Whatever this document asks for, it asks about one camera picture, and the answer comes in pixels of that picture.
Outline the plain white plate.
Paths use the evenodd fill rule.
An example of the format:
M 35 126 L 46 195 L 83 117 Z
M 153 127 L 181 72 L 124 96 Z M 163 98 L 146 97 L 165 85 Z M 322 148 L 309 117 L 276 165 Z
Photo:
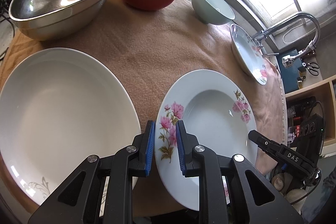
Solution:
M 1 91 L 1 156 L 14 184 L 42 204 L 89 155 L 113 155 L 141 132 L 117 77 L 83 52 L 24 59 Z

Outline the floral deep plate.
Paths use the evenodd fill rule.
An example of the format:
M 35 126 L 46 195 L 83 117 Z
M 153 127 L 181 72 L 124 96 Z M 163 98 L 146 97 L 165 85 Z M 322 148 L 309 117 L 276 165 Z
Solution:
M 231 48 L 242 70 L 260 85 L 267 83 L 265 61 L 252 38 L 237 24 L 230 25 Z

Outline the light blue ceramic bowl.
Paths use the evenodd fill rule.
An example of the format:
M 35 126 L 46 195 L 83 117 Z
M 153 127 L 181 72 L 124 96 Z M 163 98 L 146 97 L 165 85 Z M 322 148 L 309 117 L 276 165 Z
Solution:
M 216 26 L 235 19 L 235 14 L 225 0 L 191 0 L 197 18 L 204 24 Z

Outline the wooden shelf unit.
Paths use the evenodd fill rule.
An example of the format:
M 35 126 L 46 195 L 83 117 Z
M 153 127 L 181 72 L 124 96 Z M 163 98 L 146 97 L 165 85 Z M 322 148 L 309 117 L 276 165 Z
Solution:
M 335 75 L 312 84 L 303 89 L 286 94 L 286 102 L 301 100 L 315 96 L 323 106 L 323 113 L 319 105 L 315 106 L 312 114 L 318 113 L 324 116 L 325 121 L 325 141 L 322 149 L 322 157 L 335 155 Z

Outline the scissors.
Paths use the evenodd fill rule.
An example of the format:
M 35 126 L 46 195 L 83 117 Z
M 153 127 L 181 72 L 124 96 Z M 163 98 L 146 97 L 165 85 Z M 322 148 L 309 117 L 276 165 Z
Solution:
M 319 76 L 319 65 L 316 62 L 303 62 L 302 66 L 312 75 Z

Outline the peach towel mat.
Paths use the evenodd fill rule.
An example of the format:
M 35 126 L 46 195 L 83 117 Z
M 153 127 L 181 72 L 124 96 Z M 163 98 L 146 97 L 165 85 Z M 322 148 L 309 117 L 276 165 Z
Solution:
M 258 131 L 283 141 L 285 95 L 274 65 L 266 63 L 266 85 L 247 76 L 233 56 L 228 26 L 201 23 L 187 0 L 175 0 L 157 12 L 107 0 L 88 26 L 60 40 L 38 42 L 17 32 L 1 65 L 1 81 L 26 57 L 50 47 L 80 50 L 108 67 L 130 95 L 142 127 L 157 117 L 179 77 L 195 69 L 218 71 L 247 97 Z

